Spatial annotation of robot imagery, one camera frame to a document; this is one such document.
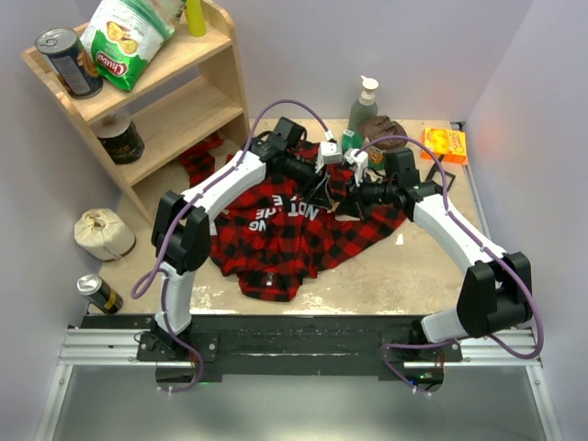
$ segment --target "lid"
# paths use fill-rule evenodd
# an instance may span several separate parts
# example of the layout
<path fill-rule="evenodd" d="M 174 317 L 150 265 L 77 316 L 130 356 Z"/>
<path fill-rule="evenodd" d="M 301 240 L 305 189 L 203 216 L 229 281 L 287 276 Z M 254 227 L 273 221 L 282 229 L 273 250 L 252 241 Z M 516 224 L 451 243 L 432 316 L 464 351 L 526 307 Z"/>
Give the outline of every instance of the lid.
<path fill-rule="evenodd" d="M 374 80 L 373 78 L 367 78 L 366 76 L 361 75 L 361 79 L 363 80 L 361 85 L 366 89 L 366 92 L 373 92 L 379 86 L 378 80 Z"/>
<path fill-rule="evenodd" d="M 102 285 L 102 279 L 100 276 L 96 274 L 88 274 L 87 276 L 80 277 L 77 281 L 77 290 L 80 291 L 80 294 L 83 296 L 89 296 L 98 291 L 100 285 Z"/>
<path fill-rule="evenodd" d="M 100 139 L 116 138 L 127 131 L 131 123 L 130 113 L 121 109 L 92 124 L 92 131 Z"/>
<path fill-rule="evenodd" d="M 73 29 L 57 28 L 43 32 L 35 41 L 41 53 L 52 54 L 63 52 L 77 42 L 77 34 Z"/>

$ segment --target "white pump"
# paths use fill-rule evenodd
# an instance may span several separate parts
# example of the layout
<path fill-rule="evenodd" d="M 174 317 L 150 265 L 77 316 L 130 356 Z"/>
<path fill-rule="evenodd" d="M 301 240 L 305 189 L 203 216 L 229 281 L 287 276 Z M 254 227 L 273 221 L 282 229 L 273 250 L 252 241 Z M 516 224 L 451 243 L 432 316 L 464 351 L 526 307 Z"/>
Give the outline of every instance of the white pump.
<path fill-rule="evenodd" d="M 359 102 L 364 106 L 371 106 L 376 100 L 375 91 L 379 86 L 378 80 L 367 78 L 364 75 L 361 75 L 361 79 L 363 80 L 361 85 L 363 86 L 364 90 L 359 97 Z"/>

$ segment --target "yellow bottle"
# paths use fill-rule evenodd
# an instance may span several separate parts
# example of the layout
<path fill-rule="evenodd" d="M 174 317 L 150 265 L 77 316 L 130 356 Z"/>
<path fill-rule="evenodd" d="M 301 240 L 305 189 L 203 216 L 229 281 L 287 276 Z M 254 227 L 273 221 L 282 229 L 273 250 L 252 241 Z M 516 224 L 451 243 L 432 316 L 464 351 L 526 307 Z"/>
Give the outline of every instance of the yellow bottle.
<path fill-rule="evenodd" d="M 186 1 L 187 28 L 194 37 L 202 37 L 206 34 L 206 23 L 202 15 L 200 0 Z"/>

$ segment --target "chip bag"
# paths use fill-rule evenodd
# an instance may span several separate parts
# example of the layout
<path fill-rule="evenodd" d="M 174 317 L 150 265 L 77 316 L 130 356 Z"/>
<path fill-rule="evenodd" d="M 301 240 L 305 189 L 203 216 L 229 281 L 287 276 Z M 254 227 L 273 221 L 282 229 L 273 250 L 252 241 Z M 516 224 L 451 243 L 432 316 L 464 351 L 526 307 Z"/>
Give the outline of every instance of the chip bag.
<path fill-rule="evenodd" d="M 99 73 L 131 90 L 175 31 L 182 0 L 102 0 L 80 40 Z"/>

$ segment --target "black metal base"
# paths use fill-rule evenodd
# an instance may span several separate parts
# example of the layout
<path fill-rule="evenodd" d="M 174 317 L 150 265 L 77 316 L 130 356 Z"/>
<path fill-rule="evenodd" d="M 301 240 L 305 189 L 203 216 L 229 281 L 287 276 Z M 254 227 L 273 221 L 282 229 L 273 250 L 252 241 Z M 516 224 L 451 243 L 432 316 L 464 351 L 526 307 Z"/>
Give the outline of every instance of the black metal base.
<path fill-rule="evenodd" d="M 203 381 L 223 375 L 375 376 L 398 379 L 383 363 L 386 343 L 408 343 L 422 316 L 244 316 L 196 315 L 180 336 L 202 355 Z M 83 328 L 141 329 L 139 361 L 187 361 L 152 316 L 86 317 Z M 443 381 L 442 369 L 405 369 L 405 361 L 460 361 L 451 347 L 435 351 L 389 351 L 388 360 L 418 384 Z M 191 368 L 159 367 L 160 381 L 190 381 Z"/>

